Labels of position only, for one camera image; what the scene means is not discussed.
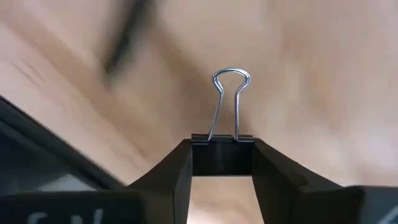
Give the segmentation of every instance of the silver wire loop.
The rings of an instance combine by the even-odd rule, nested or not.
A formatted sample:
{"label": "silver wire loop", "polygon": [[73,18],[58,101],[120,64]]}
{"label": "silver wire loop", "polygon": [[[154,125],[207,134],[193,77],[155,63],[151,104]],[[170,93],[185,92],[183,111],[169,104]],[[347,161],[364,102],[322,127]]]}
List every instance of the silver wire loop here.
{"label": "silver wire loop", "polygon": [[218,90],[220,97],[218,98],[216,113],[214,114],[214,121],[209,130],[208,141],[210,141],[210,139],[212,139],[212,137],[214,135],[214,128],[217,123],[218,113],[220,112],[220,106],[221,106],[221,103],[223,101],[223,96],[224,96],[224,88],[221,85],[218,76],[221,75],[222,73],[226,73],[226,72],[238,73],[244,77],[244,82],[242,83],[241,86],[239,86],[239,88],[235,92],[235,139],[237,141],[239,140],[239,94],[250,83],[251,77],[250,77],[250,74],[245,70],[242,70],[239,68],[224,68],[224,69],[218,70],[213,75],[214,86]]}

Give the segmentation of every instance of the wooden surface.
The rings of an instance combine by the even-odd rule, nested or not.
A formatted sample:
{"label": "wooden surface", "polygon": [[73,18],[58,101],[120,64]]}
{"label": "wooden surface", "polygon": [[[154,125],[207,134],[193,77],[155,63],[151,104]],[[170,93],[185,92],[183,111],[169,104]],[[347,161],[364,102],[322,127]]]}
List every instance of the wooden surface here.
{"label": "wooden surface", "polygon": [[[149,1],[117,79],[102,63],[126,8],[0,1],[0,94],[128,184],[208,130],[215,70],[252,75],[241,133],[343,185],[398,185],[394,1]],[[217,133],[233,133],[223,75]],[[262,223],[250,179],[195,178],[189,223]]]}

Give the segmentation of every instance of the metal wire handle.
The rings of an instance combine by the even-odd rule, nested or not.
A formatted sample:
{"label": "metal wire handle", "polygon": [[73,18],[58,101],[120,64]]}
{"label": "metal wire handle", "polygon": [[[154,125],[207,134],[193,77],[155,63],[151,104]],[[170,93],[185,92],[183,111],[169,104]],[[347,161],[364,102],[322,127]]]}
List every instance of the metal wire handle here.
{"label": "metal wire handle", "polygon": [[239,94],[250,83],[251,77],[247,71],[242,70],[240,68],[224,68],[224,69],[218,70],[213,75],[214,86],[220,93],[220,97],[218,98],[216,113],[214,114],[214,121],[209,130],[208,141],[210,141],[210,139],[212,139],[212,137],[214,135],[214,128],[217,123],[218,113],[220,112],[220,106],[221,106],[221,103],[223,101],[223,96],[224,96],[224,88],[221,85],[218,76],[221,75],[222,73],[226,73],[226,72],[238,73],[244,77],[244,82],[242,83],[241,86],[239,86],[239,88],[235,92],[235,139],[237,141],[239,140]]}

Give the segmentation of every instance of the wood grain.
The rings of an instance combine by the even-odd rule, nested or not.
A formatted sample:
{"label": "wood grain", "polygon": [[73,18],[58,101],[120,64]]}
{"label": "wood grain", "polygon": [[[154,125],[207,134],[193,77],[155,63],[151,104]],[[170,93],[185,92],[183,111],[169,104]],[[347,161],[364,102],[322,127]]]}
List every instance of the wood grain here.
{"label": "wood grain", "polygon": [[[240,67],[252,75],[242,133],[339,184],[398,185],[394,1],[152,1],[108,86],[101,62],[122,8],[1,2],[0,94],[130,183],[207,132],[212,73]],[[241,80],[226,76],[217,133],[234,126]],[[261,223],[250,180],[194,179],[189,223]]]}

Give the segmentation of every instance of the black binder clip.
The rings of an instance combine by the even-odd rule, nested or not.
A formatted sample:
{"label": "black binder clip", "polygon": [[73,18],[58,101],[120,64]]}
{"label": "black binder clip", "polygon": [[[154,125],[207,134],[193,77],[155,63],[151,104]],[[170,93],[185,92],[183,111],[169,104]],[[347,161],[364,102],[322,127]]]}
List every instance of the black binder clip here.
{"label": "black binder clip", "polygon": [[[224,72],[245,78],[235,94],[235,137],[213,134],[223,99],[218,75]],[[265,224],[397,223],[397,189],[342,187],[263,140],[239,135],[239,93],[250,82],[247,72],[226,68],[216,72],[213,81],[220,98],[209,133],[192,134],[191,139],[182,140],[126,189],[1,197],[0,223],[77,220],[72,222],[75,224],[93,220],[94,224],[183,224],[187,223],[192,177],[236,175],[252,177]]]}

